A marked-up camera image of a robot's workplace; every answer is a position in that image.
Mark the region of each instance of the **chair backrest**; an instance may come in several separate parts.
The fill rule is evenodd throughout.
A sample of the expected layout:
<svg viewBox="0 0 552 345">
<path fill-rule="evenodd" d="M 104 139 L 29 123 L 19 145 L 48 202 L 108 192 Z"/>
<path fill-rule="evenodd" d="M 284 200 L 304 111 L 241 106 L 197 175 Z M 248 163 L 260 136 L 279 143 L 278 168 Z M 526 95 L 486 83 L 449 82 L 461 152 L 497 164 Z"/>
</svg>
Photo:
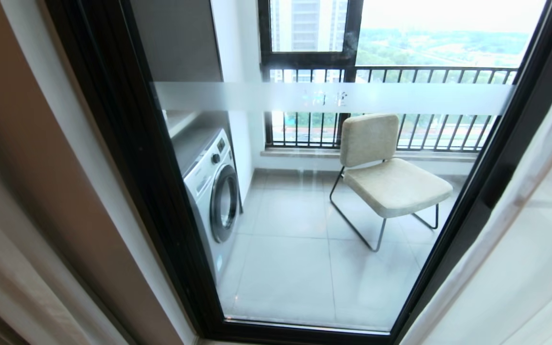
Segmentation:
<svg viewBox="0 0 552 345">
<path fill-rule="evenodd" d="M 347 118 L 342 125 L 340 163 L 347 168 L 393 157 L 397 115 L 371 114 Z"/>
</svg>

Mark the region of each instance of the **front-loading washing machine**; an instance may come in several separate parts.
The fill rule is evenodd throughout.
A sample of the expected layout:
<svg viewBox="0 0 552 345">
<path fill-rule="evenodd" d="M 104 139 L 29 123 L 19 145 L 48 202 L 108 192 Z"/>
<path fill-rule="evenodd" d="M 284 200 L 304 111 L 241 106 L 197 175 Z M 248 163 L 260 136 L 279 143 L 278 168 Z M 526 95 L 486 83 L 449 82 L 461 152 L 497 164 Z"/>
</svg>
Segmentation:
<svg viewBox="0 0 552 345">
<path fill-rule="evenodd" d="M 231 145 L 221 128 L 187 129 L 172 142 L 212 276 L 219 284 L 240 209 Z"/>
</svg>

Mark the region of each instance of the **beige upholstered chair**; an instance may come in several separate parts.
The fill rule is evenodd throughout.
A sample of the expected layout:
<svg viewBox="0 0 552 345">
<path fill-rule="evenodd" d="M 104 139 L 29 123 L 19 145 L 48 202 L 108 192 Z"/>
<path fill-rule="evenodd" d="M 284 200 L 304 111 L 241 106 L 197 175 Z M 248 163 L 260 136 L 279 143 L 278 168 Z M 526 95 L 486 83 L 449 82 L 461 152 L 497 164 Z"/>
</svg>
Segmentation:
<svg viewBox="0 0 552 345">
<path fill-rule="evenodd" d="M 432 231 L 437 229 L 438 203 L 447 199 L 453 192 L 453 187 L 440 177 L 405 160 L 393 158 L 397 146 L 397 125 L 396 115 L 382 114 L 348 118 L 342 125 L 340 146 L 342 170 L 331 188 L 329 201 L 373 252 L 379 251 L 387 218 L 412 214 Z M 370 162 L 376 164 L 366 168 L 354 168 Z M 344 178 L 346 185 L 383 218 L 379 243 L 375 249 L 344 216 L 332 199 L 335 186 L 341 177 Z M 434 226 L 415 214 L 433 205 L 436 205 L 436 225 Z"/>
</svg>

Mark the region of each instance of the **glass door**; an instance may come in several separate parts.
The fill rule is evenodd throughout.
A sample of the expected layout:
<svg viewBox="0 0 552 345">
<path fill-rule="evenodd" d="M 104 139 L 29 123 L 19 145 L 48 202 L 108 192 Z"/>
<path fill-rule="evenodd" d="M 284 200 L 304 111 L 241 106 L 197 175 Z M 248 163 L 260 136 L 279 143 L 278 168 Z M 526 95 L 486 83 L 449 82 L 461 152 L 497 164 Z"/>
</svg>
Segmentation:
<svg viewBox="0 0 552 345">
<path fill-rule="evenodd" d="M 48 0 L 201 336 L 401 339 L 552 100 L 552 1 L 478 5 Z"/>
</svg>

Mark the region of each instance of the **sky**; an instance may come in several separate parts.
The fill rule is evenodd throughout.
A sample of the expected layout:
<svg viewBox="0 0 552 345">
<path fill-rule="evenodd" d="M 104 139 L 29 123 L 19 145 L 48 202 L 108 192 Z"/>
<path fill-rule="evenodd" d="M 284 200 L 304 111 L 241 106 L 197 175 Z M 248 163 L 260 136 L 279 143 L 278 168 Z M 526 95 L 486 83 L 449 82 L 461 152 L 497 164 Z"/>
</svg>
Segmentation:
<svg viewBox="0 0 552 345">
<path fill-rule="evenodd" d="M 364 0 L 361 28 L 531 33 L 545 0 Z"/>
</svg>

